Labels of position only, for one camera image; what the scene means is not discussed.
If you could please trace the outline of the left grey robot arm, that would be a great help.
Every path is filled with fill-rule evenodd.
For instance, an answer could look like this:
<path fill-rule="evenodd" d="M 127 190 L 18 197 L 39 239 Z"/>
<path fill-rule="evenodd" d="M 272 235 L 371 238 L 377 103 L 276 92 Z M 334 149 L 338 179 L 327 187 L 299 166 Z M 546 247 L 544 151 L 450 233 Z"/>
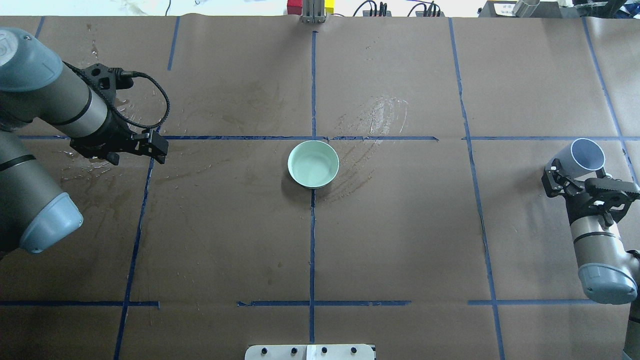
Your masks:
<path fill-rule="evenodd" d="M 80 156 L 112 166 L 121 153 L 163 164 L 169 142 L 160 127 L 170 114 L 162 86 L 142 71 L 104 64 L 78 68 L 24 29 L 0 30 L 0 225 L 1 255 L 21 250 L 38 255 L 82 227 L 84 218 L 70 194 L 25 146 L 27 139 L 67 140 Z M 118 110 L 118 91 L 146 79 L 166 109 L 154 124 Z"/>

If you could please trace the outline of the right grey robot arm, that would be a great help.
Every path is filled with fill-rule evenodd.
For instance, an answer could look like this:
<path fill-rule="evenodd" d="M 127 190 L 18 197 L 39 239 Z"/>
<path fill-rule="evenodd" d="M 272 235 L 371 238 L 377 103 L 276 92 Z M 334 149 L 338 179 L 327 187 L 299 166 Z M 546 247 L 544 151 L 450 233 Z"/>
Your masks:
<path fill-rule="evenodd" d="M 573 239 L 578 278 L 585 296 L 601 305 L 630 305 L 621 357 L 640 357 L 639 251 L 626 250 L 618 223 L 639 199 L 633 182 L 603 169 L 579 180 L 560 158 L 545 167 L 542 186 L 549 198 L 561 196 Z"/>

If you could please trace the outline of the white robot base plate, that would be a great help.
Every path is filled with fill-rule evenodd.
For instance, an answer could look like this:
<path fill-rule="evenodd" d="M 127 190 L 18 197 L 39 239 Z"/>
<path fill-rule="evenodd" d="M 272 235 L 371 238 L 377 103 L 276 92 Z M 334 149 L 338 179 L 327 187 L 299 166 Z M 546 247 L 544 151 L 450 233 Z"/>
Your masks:
<path fill-rule="evenodd" d="M 252 345 L 245 360 L 376 360 L 374 345 L 354 344 L 263 344 Z"/>

